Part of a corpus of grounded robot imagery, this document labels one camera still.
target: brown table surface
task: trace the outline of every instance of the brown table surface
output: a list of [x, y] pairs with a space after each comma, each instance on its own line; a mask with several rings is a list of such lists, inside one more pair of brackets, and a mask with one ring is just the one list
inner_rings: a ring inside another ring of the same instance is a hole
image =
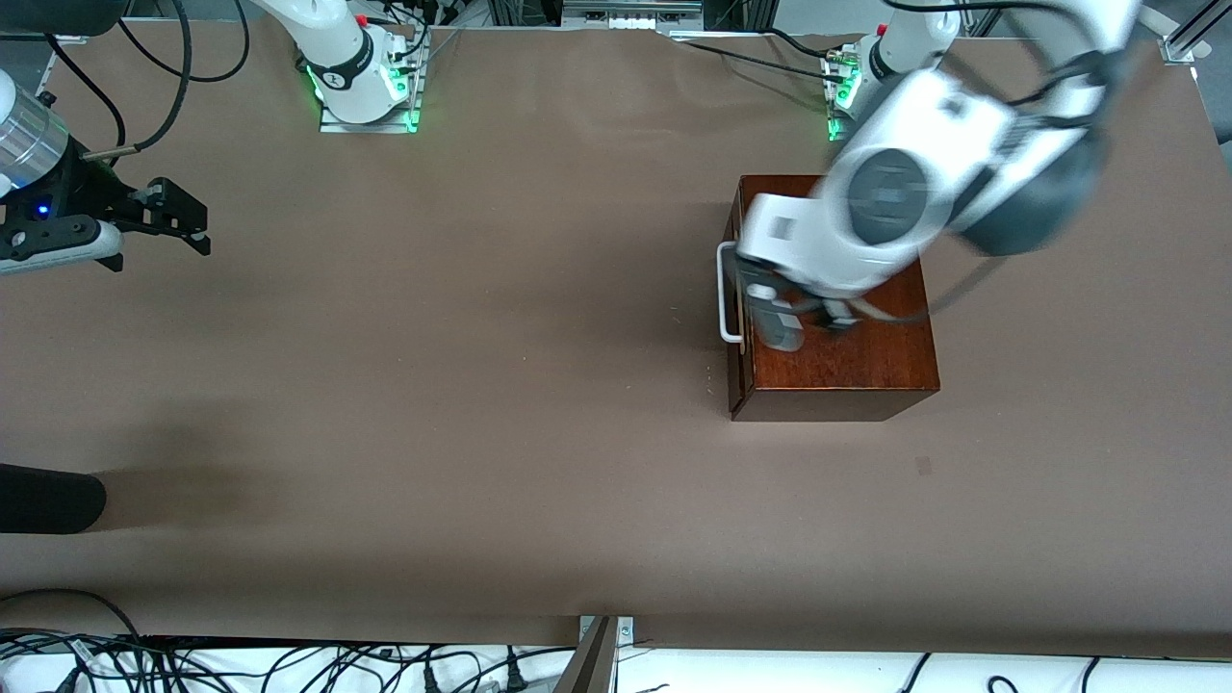
[[[934, 319], [940, 395], [733, 424], [713, 248], [742, 174], [824, 170], [814, 81], [648, 32], [468, 32], [418, 134], [323, 136], [290, 39], [254, 35], [117, 166], [206, 201], [213, 256], [131, 238], [122, 275], [0, 284], [4, 461], [115, 496], [108, 531], [0, 538], [0, 587], [164, 634], [564, 641], [611, 612], [659, 644], [1232, 647], [1232, 189], [1189, 70], [1140, 51], [1080, 219]], [[239, 48], [195, 38], [198, 74]], [[174, 78], [115, 32], [73, 53], [153, 131]], [[1011, 42], [956, 53], [1031, 86]], [[975, 261], [938, 243], [931, 292]]]

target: metal handle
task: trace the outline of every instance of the metal handle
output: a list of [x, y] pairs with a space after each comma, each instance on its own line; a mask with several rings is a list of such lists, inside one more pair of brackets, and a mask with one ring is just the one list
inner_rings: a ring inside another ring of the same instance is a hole
[[715, 282], [718, 285], [718, 335], [728, 344], [744, 344], [744, 338], [727, 329], [727, 296], [723, 292], [723, 250], [734, 248], [734, 240], [724, 240], [715, 252]]

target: wooden box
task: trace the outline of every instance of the wooden box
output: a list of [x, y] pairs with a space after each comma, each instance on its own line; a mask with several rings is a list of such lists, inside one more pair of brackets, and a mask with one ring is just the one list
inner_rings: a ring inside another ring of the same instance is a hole
[[[818, 176], [747, 175], [732, 205], [724, 240], [740, 236], [744, 210], [759, 192], [803, 197]], [[834, 335], [802, 318], [804, 345], [793, 353], [761, 344], [740, 297], [724, 286], [727, 324], [743, 342], [728, 344], [728, 406], [733, 420], [873, 422], [886, 420], [941, 388], [929, 321], [910, 326], [862, 321]], [[867, 295], [893, 314], [917, 313], [928, 305], [919, 261]]]

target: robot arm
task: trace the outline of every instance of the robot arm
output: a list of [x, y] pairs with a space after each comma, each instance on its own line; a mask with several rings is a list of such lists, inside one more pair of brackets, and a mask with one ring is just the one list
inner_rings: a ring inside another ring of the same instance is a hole
[[[987, 255], [1011, 255], [1039, 248], [1080, 208], [1103, 169], [1098, 126], [1122, 76], [1138, 0], [1050, 4], [1061, 12], [1007, 10], [1040, 37], [1048, 62], [1045, 88], [1027, 102], [973, 94], [929, 69], [939, 59], [929, 54], [939, 44], [930, 33], [918, 42], [923, 51], [894, 51], [924, 68], [899, 75], [877, 68], [876, 80], [859, 83], [862, 92], [848, 92], [846, 112], [859, 113], [859, 125], [809, 197], [754, 200], [734, 264], [769, 345], [800, 346], [801, 332], [782, 329], [787, 316], [850, 327], [850, 307], [865, 306], [865, 292], [942, 232]], [[909, 16], [899, 10], [896, 21]], [[936, 30], [944, 23], [938, 14], [924, 16]], [[893, 36], [891, 25], [880, 48], [876, 37], [871, 46], [861, 41], [856, 78], [865, 75], [859, 65], [885, 67], [883, 42]]]
[[[411, 53], [403, 36], [361, 26], [346, 0], [255, 0], [282, 22], [308, 62], [324, 107], [339, 120], [366, 123], [408, 99]], [[122, 2], [59, 0], [23, 5], [2, 26], [97, 35], [120, 18]], [[0, 70], [0, 275], [85, 260], [123, 268], [123, 233], [182, 239], [209, 254], [206, 206], [168, 179], [138, 190], [122, 182], [43, 102]]]
[[372, 122], [408, 99], [405, 37], [372, 23], [361, 26], [346, 0], [253, 1], [296, 41], [322, 102], [339, 120]]

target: black object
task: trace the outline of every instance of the black object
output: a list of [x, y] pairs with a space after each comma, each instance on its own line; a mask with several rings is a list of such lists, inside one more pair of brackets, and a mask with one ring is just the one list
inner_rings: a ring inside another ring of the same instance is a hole
[[924, 652], [924, 655], [922, 655], [920, 658], [915, 660], [915, 666], [912, 667], [910, 677], [907, 679], [907, 683], [904, 683], [903, 687], [898, 689], [898, 693], [912, 693], [912, 688], [915, 688], [915, 679], [920, 677], [920, 671], [924, 670], [924, 665], [931, 656], [933, 652]]
[[929, 207], [924, 169], [902, 149], [882, 149], [860, 163], [848, 184], [851, 233], [869, 245], [907, 236]]
[[[99, 237], [99, 222], [122, 232], [174, 236], [198, 254], [209, 254], [207, 210], [201, 201], [166, 178], [152, 180], [143, 190], [131, 187], [107, 164], [83, 160], [85, 152], [70, 138], [51, 171], [0, 200], [5, 207], [0, 248], [7, 259], [22, 261], [85, 245]], [[117, 253], [99, 263], [120, 271], [123, 256]]]
[[505, 686], [508, 693], [521, 693], [526, 691], [530, 686], [526, 679], [522, 678], [522, 668], [517, 666], [517, 660], [514, 658], [514, 646], [508, 646], [508, 654], [505, 655], [505, 661], [509, 662], [509, 683]]
[[1035, 179], [960, 236], [986, 255], [1016, 255], [1044, 245], [1095, 192], [1108, 141], [1089, 131]]
[[128, 0], [0, 0], [0, 31], [99, 36], [127, 6]]
[[[248, 54], [253, 48], [253, 36], [248, 27], [248, 15], [244, 14], [244, 4], [240, 2], [240, 0], [233, 0], [233, 1], [235, 2], [235, 12], [239, 15], [240, 30], [244, 32], [244, 48], [240, 51], [239, 60], [235, 62], [235, 65], [232, 69], [222, 74], [211, 76], [188, 76], [188, 81], [200, 81], [200, 83], [224, 81], [235, 76], [239, 73], [239, 70], [244, 69], [244, 64], [248, 63]], [[154, 55], [154, 53], [150, 53], [149, 49], [145, 48], [145, 46], [140, 41], [138, 41], [136, 36], [133, 36], [133, 32], [128, 28], [128, 25], [126, 25], [123, 20], [120, 20], [120, 31], [124, 33], [124, 37], [128, 38], [128, 42], [132, 43], [133, 47], [137, 48], [138, 52], [140, 52], [142, 55], [145, 55], [145, 59], [158, 65], [160, 70], [174, 74], [175, 76], [181, 76], [179, 70], [164, 63], [163, 60], [159, 60], [158, 57]]]
[[561, 26], [561, 9], [564, 5], [564, 0], [540, 0], [540, 10], [543, 12], [543, 18], [547, 23]]
[[0, 534], [75, 534], [106, 504], [94, 476], [0, 465]]
[[886, 64], [886, 59], [881, 57], [881, 41], [878, 39], [872, 44], [869, 51], [869, 68], [872, 70], [873, 76], [885, 81], [890, 75], [898, 74], [897, 72], [890, 69]]
[[363, 36], [363, 43], [360, 49], [345, 63], [339, 63], [336, 65], [318, 65], [312, 60], [306, 60], [308, 63], [308, 69], [312, 74], [317, 75], [317, 79], [325, 83], [325, 86], [330, 89], [350, 89], [351, 80], [360, 75], [363, 70], [368, 69], [372, 64], [373, 43], [372, 35], [363, 31], [360, 32]]

